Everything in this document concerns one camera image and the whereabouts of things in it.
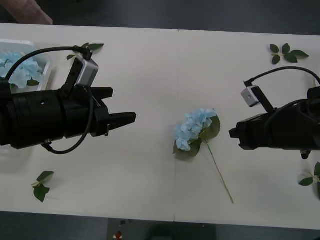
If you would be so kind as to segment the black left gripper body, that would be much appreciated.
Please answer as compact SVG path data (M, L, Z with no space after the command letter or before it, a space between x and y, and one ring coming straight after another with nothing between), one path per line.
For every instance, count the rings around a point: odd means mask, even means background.
M90 96L84 87L76 86L69 98L62 100L65 114L64 136L73 138L84 133L90 114ZM89 133L92 137L109 134L109 110L103 100L93 96L93 119Z

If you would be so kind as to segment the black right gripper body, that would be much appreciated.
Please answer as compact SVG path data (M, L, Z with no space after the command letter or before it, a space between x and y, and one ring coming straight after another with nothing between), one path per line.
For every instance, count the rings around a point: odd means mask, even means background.
M258 148L282 149L276 143L272 122L281 114L280 109L272 113L258 114L236 124L236 139L243 150Z

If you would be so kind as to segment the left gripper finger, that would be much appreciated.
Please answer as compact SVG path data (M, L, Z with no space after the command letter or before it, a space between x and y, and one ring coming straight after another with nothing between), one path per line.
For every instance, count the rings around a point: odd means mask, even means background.
M92 87L92 95L96 100L104 100L113 96L114 90L111 87Z
M137 114L135 112L113 113L109 115L108 129L115 130L136 121Z

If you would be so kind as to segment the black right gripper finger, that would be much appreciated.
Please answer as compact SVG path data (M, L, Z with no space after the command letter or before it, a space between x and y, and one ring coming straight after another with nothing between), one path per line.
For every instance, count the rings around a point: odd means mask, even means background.
M240 139L241 138L241 124L238 122L236 126L229 130L229 136L232 139Z

